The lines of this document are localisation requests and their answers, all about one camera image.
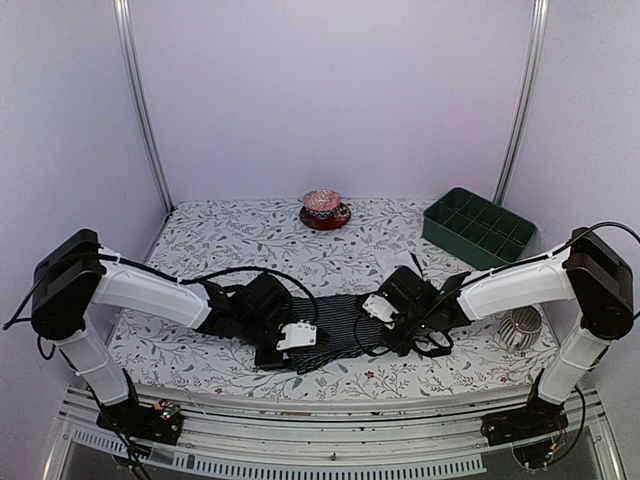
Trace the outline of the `navy striped underwear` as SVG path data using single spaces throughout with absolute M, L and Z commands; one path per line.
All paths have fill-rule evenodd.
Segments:
M 368 295 L 316 297 L 318 318 L 308 298 L 292 299 L 291 314 L 318 328 L 317 344 L 288 351 L 286 365 L 298 374 L 320 369 L 332 361 L 356 358 L 382 346 L 383 323 L 362 308 Z

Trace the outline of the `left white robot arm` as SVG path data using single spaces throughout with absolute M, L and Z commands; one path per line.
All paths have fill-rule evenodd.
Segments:
M 282 319 L 286 288 L 262 271 L 249 285 L 226 288 L 210 279 L 181 279 L 105 249 L 81 229 L 35 268 L 33 283 L 5 329 L 28 322 L 92 388 L 111 419 L 128 434 L 148 426 L 148 412 L 87 319 L 92 305 L 110 305 L 169 320 L 204 335 L 240 338 L 278 364 L 293 347 L 294 325 Z

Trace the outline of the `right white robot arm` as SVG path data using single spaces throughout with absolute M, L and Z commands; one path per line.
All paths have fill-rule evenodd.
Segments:
M 444 332 L 495 314 L 549 302 L 574 301 L 576 323 L 535 382 L 517 427 L 537 436 L 552 424 L 578 381 L 639 317 L 630 265 L 597 235 L 599 224 L 573 230 L 551 250 L 485 271 L 449 277 L 436 288 L 409 267 L 397 268 L 363 303 L 386 326 L 389 349 L 416 336 Z

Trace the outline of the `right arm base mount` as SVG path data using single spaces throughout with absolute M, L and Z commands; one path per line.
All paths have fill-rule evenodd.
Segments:
M 541 371 L 536 377 L 523 407 L 481 418 L 480 432 L 490 446 L 561 433 L 569 425 L 564 404 L 556 405 L 540 397 L 539 384 L 543 373 Z

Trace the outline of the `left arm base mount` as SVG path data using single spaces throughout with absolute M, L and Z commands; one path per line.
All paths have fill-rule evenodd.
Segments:
M 184 417 L 178 406 L 165 400 L 145 406 L 127 400 L 111 406 L 99 405 L 98 427 L 155 443 L 176 446 Z

